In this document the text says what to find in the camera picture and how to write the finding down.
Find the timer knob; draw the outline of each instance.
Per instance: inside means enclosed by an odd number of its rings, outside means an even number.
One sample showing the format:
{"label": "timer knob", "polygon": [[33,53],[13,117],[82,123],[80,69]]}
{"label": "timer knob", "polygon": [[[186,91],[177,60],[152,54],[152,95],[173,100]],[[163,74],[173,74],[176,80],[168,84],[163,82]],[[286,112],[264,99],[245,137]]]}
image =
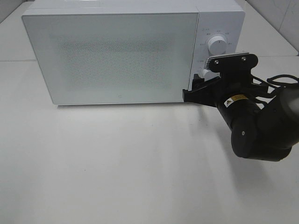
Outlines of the timer knob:
{"label": "timer knob", "polygon": [[220,55],[226,51],[227,41],[221,36],[213,36],[207,43],[209,51],[212,55]]}
{"label": "timer knob", "polygon": [[215,73],[215,72],[212,72],[210,70],[203,69],[201,71],[201,75],[205,79],[205,81],[207,81],[207,80],[210,80],[212,78],[215,78],[215,77],[219,76],[219,73]]}

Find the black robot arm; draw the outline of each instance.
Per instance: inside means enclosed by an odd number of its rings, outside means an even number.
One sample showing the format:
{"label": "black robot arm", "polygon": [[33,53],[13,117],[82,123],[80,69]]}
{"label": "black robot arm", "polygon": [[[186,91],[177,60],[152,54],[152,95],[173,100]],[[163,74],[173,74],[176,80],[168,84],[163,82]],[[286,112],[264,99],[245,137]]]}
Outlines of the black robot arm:
{"label": "black robot arm", "polygon": [[[299,142],[299,79],[279,75],[263,81],[251,74],[257,63],[257,56],[249,53],[210,57],[206,68],[219,72],[220,77],[204,81],[195,74],[192,90],[183,90],[183,98],[185,102],[217,107],[232,131],[231,143],[237,156],[279,161]],[[296,83],[275,81],[281,77]],[[272,100],[266,103],[257,97]]]}

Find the black cable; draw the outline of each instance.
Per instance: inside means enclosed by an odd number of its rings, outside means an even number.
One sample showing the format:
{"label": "black cable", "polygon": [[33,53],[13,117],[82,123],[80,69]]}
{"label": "black cable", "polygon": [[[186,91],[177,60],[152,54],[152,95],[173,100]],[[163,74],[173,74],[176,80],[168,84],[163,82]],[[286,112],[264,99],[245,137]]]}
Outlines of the black cable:
{"label": "black cable", "polygon": [[255,97],[249,96],[249,99],[255,102],[256,104],[263,104],[263,106],[266,106],[268,103],[262,100],[259,100]]}
{"label": "black cable", "polygon": [[[278,79],[278,78],[291,78],[291,79],[297,81],[298,83],[284,83],[284,82],[274,81],[275,79]],[[295,76],[292,76],[292,75],[283,74],[283,75],[274,76],[272,78],[268,78],[267,82],[270,83],[270,84],[273,84],[273,85],[292,87],[292,86],[298,86],[299,85],[299,78],[297,78]]]}
{"label": "black cable", "polygon": [[266,84],[267,86],[270,86],[270,87],[272,87],[273,89],[276,89],[277,87],[276,86],[274,86],[274,85],[271,85],[270,83],[268,83],[268,82],[266,82],[266,81],[264,81],[264,80],[262,80],[262,79],[260,79],[260,78],[258,78],[258,77],[255,77],[255,76],[252,76],[255,80],[257,80],[257,81],[260,81],[261,83],[264,83],[264,84]]}

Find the yellow label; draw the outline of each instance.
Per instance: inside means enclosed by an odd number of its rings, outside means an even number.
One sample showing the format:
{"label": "yellow label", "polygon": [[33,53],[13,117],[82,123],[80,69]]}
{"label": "yellow label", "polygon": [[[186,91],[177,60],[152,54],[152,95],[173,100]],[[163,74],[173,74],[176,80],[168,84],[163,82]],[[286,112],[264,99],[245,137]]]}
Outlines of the yellow label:
{"label": "yellow label", "polygon": [[224,102],[224,105],[226,107],[229,107],[233,102],[235,101],[238,101],[240,99],[248,99],[246,96],[244,95],[235,95],[235,96],[232,96],[231,98],[228,98],[225,102]]}
{"label": "yellow label", "polygon": [[233,99],[233,101],[238,101],[240,99],[248,99],[246,96],[244,95],[235,95],[233,97],[231,97]]}

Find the table surface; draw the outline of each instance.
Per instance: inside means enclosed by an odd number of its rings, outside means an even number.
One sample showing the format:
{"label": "table surface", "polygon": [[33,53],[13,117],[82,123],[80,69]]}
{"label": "table surface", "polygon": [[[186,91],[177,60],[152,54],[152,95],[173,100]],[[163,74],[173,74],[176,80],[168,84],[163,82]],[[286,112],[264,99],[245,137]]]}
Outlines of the table surface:
{"label": "table surface", "polygon": [[[298,75],[294,48],[240,3],[253,74]],[[280,162],[238,158],[207,106],[53,105],[20,21],[29,4],[0,24],[0,223],[298,223],[299,145]]]}

